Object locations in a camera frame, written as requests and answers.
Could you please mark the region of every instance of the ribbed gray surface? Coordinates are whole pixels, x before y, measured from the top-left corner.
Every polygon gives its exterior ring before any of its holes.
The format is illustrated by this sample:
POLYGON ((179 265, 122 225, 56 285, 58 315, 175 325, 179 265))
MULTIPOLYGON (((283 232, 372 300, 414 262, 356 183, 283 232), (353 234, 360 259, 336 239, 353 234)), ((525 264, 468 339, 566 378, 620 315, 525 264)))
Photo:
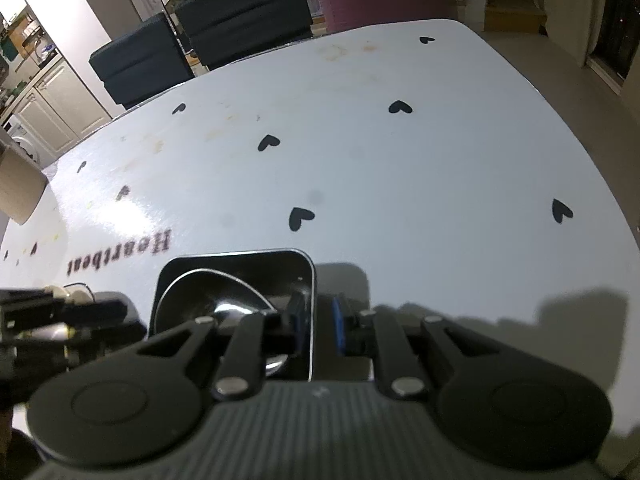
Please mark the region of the ribbed gray surface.
POLYGON ((32 480, 603 480, 592 465, 519 473, 453 447, 424 409, 370 383, 267 383, 228 402, 179 449, 147 465, 104 473, 48 463, 32 480))

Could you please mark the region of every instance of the metal screw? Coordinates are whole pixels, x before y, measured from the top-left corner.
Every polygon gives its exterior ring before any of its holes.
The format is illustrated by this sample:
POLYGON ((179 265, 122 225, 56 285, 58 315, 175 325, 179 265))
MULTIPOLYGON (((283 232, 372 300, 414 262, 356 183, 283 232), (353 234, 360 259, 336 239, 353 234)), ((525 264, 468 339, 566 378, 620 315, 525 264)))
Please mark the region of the metal screw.
POLYGON ((249 383, 242 377, 225 377, 216 383, 220 395, 237 395, 247 391, 249 383))
POLYGON ((424 383, 417 377, 398 377, 391 383, 391 389, 401 397, 419 394, 424 383))
POLYGON ((442 321, 442 316, 424 316, 422 319, 425 323, 438 323, 442 321))
POLYGON ((213 321, 213 318, 211 316, 200 316, 194 319, 194 321, 200 325, 203 323, 211 323, 213 321))

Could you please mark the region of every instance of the tabletop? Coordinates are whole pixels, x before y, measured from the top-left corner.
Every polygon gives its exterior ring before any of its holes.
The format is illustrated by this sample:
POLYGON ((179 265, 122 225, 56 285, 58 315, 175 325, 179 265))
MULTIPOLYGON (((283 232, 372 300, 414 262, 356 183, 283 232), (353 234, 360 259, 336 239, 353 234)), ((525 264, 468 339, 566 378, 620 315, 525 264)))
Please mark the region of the tabletop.
POLYGON ((460 23, 375 25, 216 69, 47 173, 7 228, 0 286, 85 282, 148 321, 171 258, 298 248, 320 294, 439 312, 596 381, 617 431, 640 420, 632 233, 560 117, 460 23))

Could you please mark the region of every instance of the metal bowl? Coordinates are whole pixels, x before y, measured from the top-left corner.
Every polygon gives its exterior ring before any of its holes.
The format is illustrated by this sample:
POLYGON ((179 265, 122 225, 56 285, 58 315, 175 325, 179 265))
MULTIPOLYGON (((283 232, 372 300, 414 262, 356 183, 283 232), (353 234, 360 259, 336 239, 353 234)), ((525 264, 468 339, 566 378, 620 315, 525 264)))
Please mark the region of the metal bowl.
MULTIPOLYGON (((212 316, 228 326, 247 314, 275 310, 269 300, 243 280, 221 270, 193 269, 173 280, 160 297, 153 330, 164 332, 201 316, 212 316)), ((286 360, 286 355, 268 357, 266 374, 276 373, 286 360)))

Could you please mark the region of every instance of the floor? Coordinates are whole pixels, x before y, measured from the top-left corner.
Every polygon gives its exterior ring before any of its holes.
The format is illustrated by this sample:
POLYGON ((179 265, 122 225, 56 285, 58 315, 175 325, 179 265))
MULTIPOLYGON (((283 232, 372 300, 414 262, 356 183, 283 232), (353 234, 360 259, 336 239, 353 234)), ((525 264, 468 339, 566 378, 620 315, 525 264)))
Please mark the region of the floor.
POLYGON ((538 34, 484 39, 545 97, 591 155, 640 246, 640 124, 590 68, 538 34))

